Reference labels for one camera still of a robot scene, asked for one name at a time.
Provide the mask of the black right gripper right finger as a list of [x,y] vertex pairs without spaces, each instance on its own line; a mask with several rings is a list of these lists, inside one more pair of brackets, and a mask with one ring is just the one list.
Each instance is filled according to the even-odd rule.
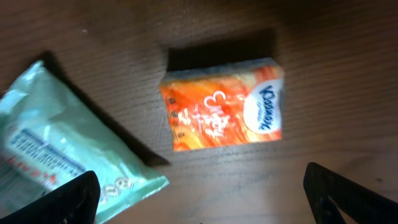
[[303,187],[317,224],[397,223],[397,203],[315,162],[307,164]]

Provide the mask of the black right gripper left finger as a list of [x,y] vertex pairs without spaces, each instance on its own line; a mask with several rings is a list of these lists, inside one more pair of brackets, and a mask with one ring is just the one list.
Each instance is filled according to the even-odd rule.
[[91,170],[1,218],[1,224],[94,224],[100,184]]

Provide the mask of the teal wet wipes pack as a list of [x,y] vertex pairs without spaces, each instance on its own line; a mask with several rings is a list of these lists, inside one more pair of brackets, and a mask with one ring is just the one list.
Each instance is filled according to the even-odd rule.
[[93,171],[105,223],[168,185],[147,167],[43,61],[1,98],[1,215],[6,216]]

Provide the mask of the orange tissue pack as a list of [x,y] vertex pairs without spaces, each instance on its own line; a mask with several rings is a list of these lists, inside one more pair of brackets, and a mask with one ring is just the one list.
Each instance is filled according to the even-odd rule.
[[284,71],[271,58],[167,72],[159,90],[174,151],[282,138]]

